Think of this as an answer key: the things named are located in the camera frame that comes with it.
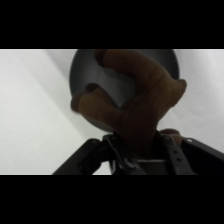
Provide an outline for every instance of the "plush toy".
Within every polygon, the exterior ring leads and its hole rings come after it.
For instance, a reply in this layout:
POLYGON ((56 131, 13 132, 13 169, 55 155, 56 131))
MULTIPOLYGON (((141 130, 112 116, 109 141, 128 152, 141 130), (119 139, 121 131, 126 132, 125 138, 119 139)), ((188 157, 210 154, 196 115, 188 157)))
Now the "plush toy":
MULTIPOLYGON (((95 59, 100 66, 133 78, 136 96, 117 108, 105 90, 89 84, 86 93, 73 97, 73 110, 112 128, 130 152, 146 158, 158 122, 181 99, 186 81, 174 80, 157 62, 132 50, 97 49, 95 59)), ((175 130, 166 133, 182 139, 175 130)))

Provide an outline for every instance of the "white wall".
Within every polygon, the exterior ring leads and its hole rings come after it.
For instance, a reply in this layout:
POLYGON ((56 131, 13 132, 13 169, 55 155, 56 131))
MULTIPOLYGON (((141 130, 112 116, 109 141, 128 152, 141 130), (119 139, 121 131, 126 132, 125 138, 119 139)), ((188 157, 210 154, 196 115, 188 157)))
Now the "white wall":
MULTIPOLYGON (((160 129, 224 152, 224 50, 175 51, 188 90, 160 129)), ((0 174, 51 174, 87 139, 104 135, 70 110, 75 52, 0 50, 0 174)))

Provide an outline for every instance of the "gray surface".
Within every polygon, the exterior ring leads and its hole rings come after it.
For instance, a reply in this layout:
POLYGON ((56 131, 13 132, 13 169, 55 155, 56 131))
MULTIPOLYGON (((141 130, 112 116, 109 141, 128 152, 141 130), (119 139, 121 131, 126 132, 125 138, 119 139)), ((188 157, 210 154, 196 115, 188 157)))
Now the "gray surface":
MULTIPOLYGON (((159 62, 173 78, 179 78, 178 61, 172 49, 134 50, 142 52, 159 62)), ((121 107, 126 100, 132 98, 135 94, 133 80, 117 74, 115 71, 98 66, 93 55, 94 49, 80 49, 76 52, 70 71, 71 94, 83 92, 88 83, 97 83, 106 90, 117 106, 121 107)), ((111 131, 102 124, 90 123, 104 131, 111 131)))

